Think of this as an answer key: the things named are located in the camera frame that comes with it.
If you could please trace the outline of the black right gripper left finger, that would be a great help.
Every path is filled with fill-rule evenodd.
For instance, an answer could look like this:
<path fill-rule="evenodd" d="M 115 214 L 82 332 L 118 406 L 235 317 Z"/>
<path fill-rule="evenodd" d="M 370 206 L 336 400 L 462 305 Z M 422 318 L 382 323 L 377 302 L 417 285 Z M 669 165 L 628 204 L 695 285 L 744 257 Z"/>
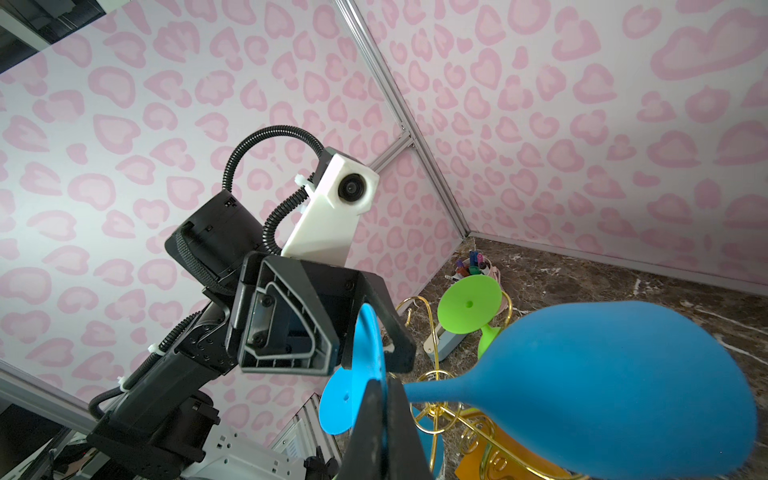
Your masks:
<path fill-rule="evenodd" d="M 379 381 L 370 380 L 338 474 L 339 480 L 385 477 L 386 400 Z"/>

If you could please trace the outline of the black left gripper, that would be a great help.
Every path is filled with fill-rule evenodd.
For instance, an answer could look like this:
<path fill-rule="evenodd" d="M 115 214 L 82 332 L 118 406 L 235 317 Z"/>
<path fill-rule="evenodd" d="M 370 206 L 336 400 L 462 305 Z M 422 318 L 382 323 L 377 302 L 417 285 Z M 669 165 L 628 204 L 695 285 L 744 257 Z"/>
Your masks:
<path fill-rule="evenodd" d="M 394 348 L 385 365 L 408 373 L 416 345 L 377 274 L 253 251 L 243 262 L 227 347 L 246 373 L 329 376 L 352 365 L 363 305 Z"/>

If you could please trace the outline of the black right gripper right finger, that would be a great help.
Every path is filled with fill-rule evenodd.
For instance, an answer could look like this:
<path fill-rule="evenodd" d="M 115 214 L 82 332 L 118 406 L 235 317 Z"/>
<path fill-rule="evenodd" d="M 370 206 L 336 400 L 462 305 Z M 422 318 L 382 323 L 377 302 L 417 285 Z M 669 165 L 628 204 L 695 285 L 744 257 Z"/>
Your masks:
<path fill-rule="evenodd" d="M 432 479 L 405 389 L 399 379 L 387 378 L 386 478 Z"/>

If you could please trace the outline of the blue glass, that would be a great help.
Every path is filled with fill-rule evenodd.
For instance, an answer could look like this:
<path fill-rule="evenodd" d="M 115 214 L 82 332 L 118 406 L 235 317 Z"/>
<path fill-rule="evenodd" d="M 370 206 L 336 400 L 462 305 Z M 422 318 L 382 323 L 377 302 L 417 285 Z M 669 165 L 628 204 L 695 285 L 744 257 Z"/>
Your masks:
<path fill-rule="evenodd" d="M 405 393 L 477 408 L 533 453 L 603 479 L 725 474 L 746 462 L 758 431 L 730 354 L 685 316 L 640 301 L 534 311 L 468 372 Z"/>

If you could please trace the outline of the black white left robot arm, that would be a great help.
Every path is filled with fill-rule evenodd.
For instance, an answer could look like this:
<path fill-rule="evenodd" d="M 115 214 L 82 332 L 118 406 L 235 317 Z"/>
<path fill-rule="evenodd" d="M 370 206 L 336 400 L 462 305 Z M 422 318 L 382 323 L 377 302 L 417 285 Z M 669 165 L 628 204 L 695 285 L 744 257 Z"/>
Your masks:
<path fill-rule="evenodd" d="M 293 458 L 226 427 L 209 382 L 235 368 L 281 375 L 325 375 L 353 361 L 365 306 L 373 334 L 387 335 L 384 382 L 366 387 L 354 439 L 363 457 L 350 479 L 406 474 L 416 434 L 407 421 L 397 373 L 411 371 L 416 345 L 384 280 L 373 273 L 302 258 L 275 243 L 277 225 L 307 195 L 297 191 L 265 222 L 229 191 L 187 219 L 168 239 L 169 253 L 201 275 L 207 306 L 182 320 L 119 387 L 89 405 L 97 424 L 88 444 L 106 457 L 99 479 L 330 479 L 341 464 L 316 450 Z"/>

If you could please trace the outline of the orange wooden rack base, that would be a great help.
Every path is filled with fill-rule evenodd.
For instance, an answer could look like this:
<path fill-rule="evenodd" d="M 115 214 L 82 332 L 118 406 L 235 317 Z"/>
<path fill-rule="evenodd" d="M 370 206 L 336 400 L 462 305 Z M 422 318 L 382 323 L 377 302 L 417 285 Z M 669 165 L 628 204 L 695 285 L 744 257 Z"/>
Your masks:
<path fill-rule="evenodd" d="M 512 439 L 479 410 L 465 409 L 461 411 L 461 416 L 534 470 L 552 478 L 571 477 L 568 471 L 541 458 Z M 462 459 L 456 469 L 459 479 L 539 479 L 539 476 L 490 445 L 469 427 L 462 432 L 460 452 Z"/>

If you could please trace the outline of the white grey stapler tool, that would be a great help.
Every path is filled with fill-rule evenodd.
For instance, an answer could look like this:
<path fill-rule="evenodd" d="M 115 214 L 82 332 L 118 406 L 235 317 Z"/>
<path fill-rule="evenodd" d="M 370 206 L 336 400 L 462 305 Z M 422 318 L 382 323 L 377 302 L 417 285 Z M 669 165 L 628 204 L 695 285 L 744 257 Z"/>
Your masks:
<path fill-rule="evenodd" d="M 438 358 L 442 362 L 450 355 L 455 348 L 467 337 L 466 334 L 454 334 L 444 330 L 442 327 L 436 332 L 437 343 L 433 342 L 432 335 L 429 334 L 423 343 L 423 350 L 430 359 Z"/>

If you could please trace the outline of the green glass at back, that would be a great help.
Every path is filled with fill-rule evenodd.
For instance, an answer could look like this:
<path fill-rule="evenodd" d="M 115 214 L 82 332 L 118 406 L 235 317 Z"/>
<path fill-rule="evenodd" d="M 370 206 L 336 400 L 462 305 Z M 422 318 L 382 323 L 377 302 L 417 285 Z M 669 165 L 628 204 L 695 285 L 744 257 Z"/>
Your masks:
<path fill-rule="evenodd" d="M 480 331 L 477 357 L 481 358 L 501 331 L 490 322 L 502 310 L 502 300 L 503 292 L 495 279 L 470 275 L 454 283 L 441 297 L 438 319 L 446 331 L 456 335 Z"/>

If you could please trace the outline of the pink pen holder cup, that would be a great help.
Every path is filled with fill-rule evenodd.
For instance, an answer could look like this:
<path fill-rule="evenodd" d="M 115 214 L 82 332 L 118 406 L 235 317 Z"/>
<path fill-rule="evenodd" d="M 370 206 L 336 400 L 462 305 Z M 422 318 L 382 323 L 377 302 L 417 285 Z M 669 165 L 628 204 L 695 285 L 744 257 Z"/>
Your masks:
<path fill-rule="evenodd" d="M 459 258 L 455 262 L 455 271 L 448 279 L 458 282 L 475 275 L 490 277 L 496 282 L 501 280 L 500 271 L 490 258 L 475 250 L 471 250 L 466 258 Z"/>

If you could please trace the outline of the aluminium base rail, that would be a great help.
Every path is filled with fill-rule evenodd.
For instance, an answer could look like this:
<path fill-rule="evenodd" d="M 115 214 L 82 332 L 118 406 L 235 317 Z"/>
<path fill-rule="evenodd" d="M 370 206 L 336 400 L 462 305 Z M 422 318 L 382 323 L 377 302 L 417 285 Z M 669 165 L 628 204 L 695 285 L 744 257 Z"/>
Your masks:
<path fill-rule="evenodd" d="M 182 479 L 333 479 L 341 454 L 318 417 L 319 397 L 311 396 L 268 447 L 224 425 L 212 428 L 205 457 L 182 471 Z"/>

